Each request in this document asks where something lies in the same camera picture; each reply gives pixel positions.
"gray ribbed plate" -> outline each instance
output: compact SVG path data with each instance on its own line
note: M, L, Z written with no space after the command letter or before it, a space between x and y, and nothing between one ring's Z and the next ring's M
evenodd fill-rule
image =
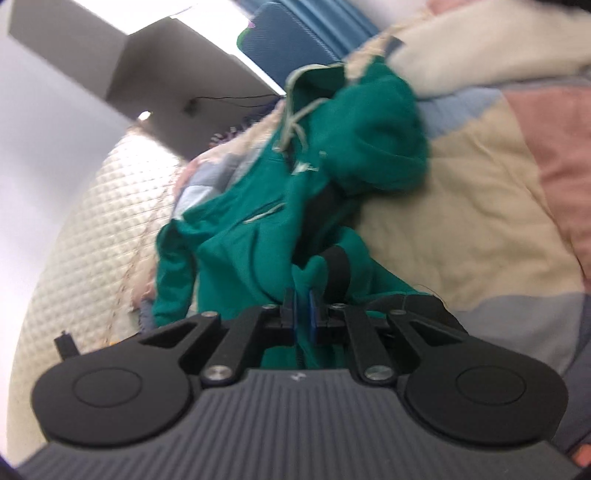
M348 371L251 371L207 390L176 427L141 445L81 450L50 443L27 480L570 480L547 443L470 450L429 433L396 393Z

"bed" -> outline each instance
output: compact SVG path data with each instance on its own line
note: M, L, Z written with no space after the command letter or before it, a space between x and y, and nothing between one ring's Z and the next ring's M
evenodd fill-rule
M356 229L375 260L441 298L471 335L563 375L571 400L555 443L567 452L591 432L578 373L591 371L591 14L433 0L351 54L348 79L375 55L415 92L430 171L409 195L367 197ZM67 329L89 351L137 330L131 291L147 290L154 235L175 192L206 163L240 158L248 168L281 108L184 169L139 132L115 149L60 235L25 319L9 398L11 460L43 441L28 395L58 361L52 338ZM148 169L130 167L128 148L149 150L159 173L140 181ZM93 215L100 209L117 221ZM86 225L96 235L81 241Z

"black cable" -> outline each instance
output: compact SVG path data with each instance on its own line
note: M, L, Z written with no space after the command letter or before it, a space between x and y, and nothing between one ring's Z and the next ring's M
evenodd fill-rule
M248 97L193 97L192 100L245 100L247 98L279 97L276 93L266 93L265 95L252 95Z
M265 106L268 105L271 101L267 102L267 103L263 103L261 105L240 105L238 103L234 103L234 102L228 102L228 100L246 100L249 98L265 98L265 97L276 97L276 98L280 98L280 95L274 94L274 93L267 93L266 95L252 95L252 96L247 96L247 97L208 97L208 96L201 96L201 97L193 97L189 100L190 103L195 104L197 102L197 100L216 100L218 102L223 102L223 103L228 103L230 105L234 105L234 106L238 106L241 108L257 108L260 106Z

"white quilted bedding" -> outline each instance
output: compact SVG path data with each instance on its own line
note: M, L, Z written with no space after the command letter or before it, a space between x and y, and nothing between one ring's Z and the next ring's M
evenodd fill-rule
M129 314L131 285L170 217L171 187L183 164L140 129L130 129L71 212L18 341L8 401L11 462L22 461L44 441L30 393L36 379L60 360L53 339L67 330L88 352L137 331Z

